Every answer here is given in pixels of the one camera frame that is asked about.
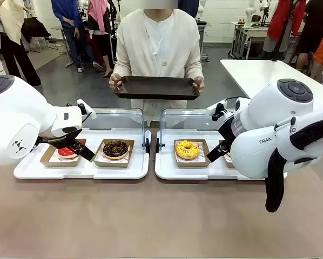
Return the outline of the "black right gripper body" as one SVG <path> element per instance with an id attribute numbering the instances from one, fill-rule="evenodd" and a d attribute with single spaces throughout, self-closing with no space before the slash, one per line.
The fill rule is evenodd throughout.
<path id="1" fill-rule="evenodd" d="M 235 140 L 235 135 L 231 129 L 233 119 L 234 116 L 229 117 L 218 129 L 218 132 L 224 138 L 224 141 L 222 141 L 220 144 L 225 148 L 230 148 Z"/>

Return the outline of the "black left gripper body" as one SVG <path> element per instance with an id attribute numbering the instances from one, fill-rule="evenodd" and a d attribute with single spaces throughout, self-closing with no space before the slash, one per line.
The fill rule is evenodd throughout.
<path id="1" fill-rule="evenodd" d="M 76 139 L 82 129 L 78 129 L 71 133 L 67 133 L 65 136 L 48 139 L 46 137 L 38 136 L 38 144 L 49 144 L 55 148 L 80 148 L 82 144 Z"/>

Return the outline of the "person's left hand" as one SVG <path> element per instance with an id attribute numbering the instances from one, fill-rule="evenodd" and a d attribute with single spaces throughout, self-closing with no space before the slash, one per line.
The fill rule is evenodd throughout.
<path id="1" fill-rule="evenodd" d="M 205 88 L 204 78 L 201 76 L 195 77 L 192 84 L 193 91 L 199 92 L 199 94 L 201 94 L 204 88 Z"/>

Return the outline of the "person's right hand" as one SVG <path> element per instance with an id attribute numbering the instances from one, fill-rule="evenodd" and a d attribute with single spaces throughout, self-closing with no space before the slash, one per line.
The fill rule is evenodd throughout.
<path id="1" fill-rule="evenodd" d="M 110 76 L 109 86 L 112 91 L 121 91 L 123 87 L 122 77 L 117 73 L 113 73 Z"/>

